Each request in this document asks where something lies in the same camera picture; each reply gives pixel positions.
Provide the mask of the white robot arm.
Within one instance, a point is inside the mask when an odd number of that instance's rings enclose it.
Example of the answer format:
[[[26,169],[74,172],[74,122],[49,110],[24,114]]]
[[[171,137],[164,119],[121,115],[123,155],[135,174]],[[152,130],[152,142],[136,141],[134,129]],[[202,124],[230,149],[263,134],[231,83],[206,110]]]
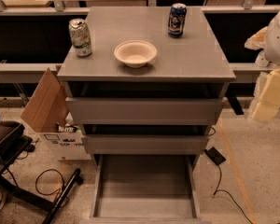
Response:
[[[259,75],[249,107],[249,119],[260,125],[269,122],[280,109],[280,11],[268,26],[246,40],[245,47],[262,49],[258,63],[265,60],[277,65],[269,74]]]

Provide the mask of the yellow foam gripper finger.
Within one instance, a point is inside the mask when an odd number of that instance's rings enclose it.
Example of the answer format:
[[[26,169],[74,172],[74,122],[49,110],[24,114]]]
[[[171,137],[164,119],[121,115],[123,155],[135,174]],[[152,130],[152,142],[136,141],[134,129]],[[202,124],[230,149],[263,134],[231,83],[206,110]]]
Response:
[[[261,72],[251,103],[251,119],[269,122],[280,109],[280,68],[270,73]]]
[[[265,46],[266,33],[267,27],[263,27],[246,40],[245,47],[252,50],[263,49]]]

